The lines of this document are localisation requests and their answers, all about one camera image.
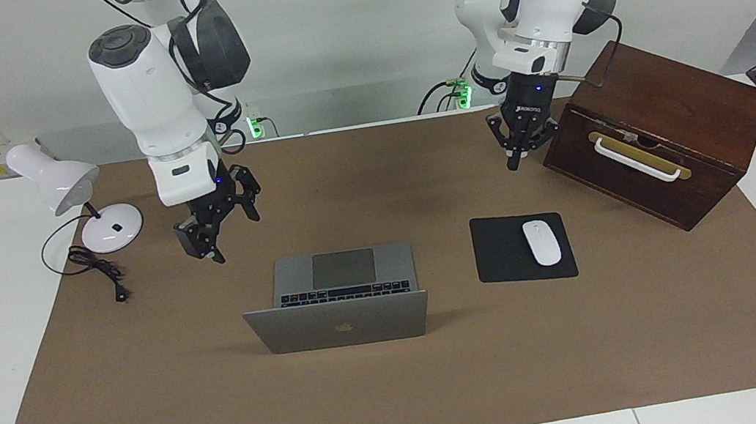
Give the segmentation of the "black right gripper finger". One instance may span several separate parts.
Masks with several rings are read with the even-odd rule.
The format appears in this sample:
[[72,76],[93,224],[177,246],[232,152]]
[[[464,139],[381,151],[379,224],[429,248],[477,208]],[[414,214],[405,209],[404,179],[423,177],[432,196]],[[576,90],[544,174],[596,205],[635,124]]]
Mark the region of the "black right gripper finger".
[[256,199],[261,194],[261,186],[257,179],[246,166],[233,165],[228,170],[230,177],[242,187],[242,193],[236,194],[237,204],[242,205],[247,218],[254,222],[260,222],[261,217],[256,208]]
[[189,208],[189,218],[174,224],[175,234],[185,254],[202,259],[209,257],[219,264],[226,258],[218,247],[221,223],[232,211],[231,203],[209,204]]

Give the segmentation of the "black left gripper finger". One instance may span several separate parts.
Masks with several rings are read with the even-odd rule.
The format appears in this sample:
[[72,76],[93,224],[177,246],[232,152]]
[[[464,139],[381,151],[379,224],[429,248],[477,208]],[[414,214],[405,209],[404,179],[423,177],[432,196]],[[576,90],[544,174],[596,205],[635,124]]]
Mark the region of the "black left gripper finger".
[[506,153],[507,169],[511,172],[518,171],[520,162],[526,157],[526,152],[517,126],[510,119],[506,120],[502,114],[492,114],[486,118],[488,128]]
[[559,124],[554,118],[547,118],[547,120],[541,125],[541,128],[534,129],[535,132],[531,133],[530,137],[521,145],[520,159],[526,158],[531,151],[535,151],[541,148],[542,145],[547,144],[547,141],[550,141],[550,138],[557,135],[559,129]]

